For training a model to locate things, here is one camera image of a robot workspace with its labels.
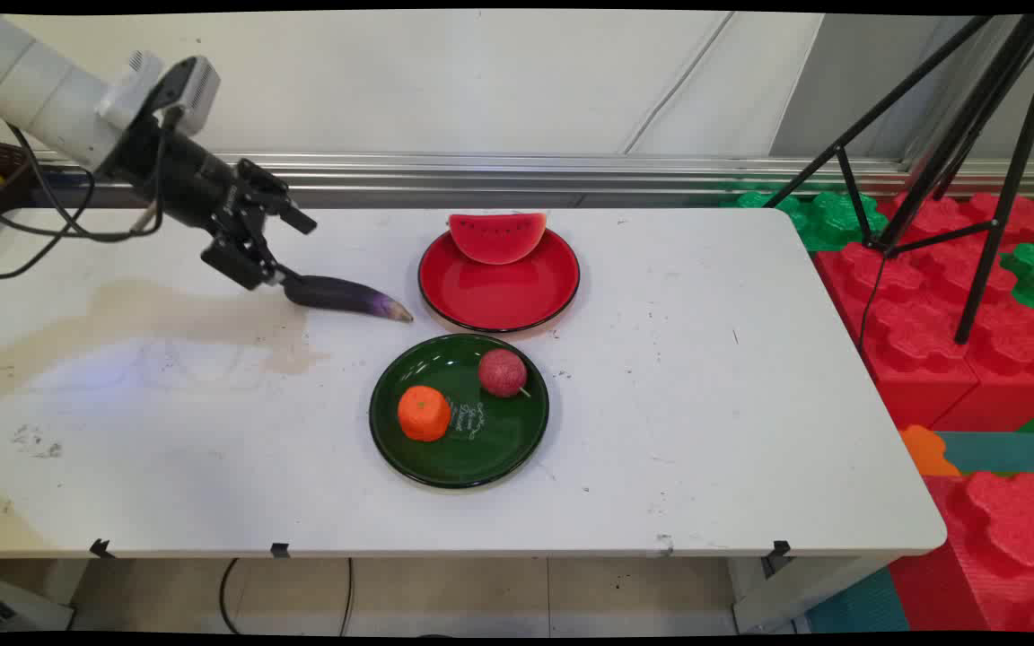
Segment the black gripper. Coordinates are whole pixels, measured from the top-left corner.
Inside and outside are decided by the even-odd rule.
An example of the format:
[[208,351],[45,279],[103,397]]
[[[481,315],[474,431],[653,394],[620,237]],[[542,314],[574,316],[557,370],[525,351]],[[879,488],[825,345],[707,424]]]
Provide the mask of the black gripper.
[[201,262],[248,291],[283,284],[292,270],[276,262],[262,221],[231,216],[233,199],[280,218],[304,236],[318,225],[301,212],[288,184],[275,173],[246,158],[230,165],[180,132],[165,134],[154,118],[136,119],[100,171],[107,179],[126,181],[144,199],[157,201],[169,217],[212,234]]

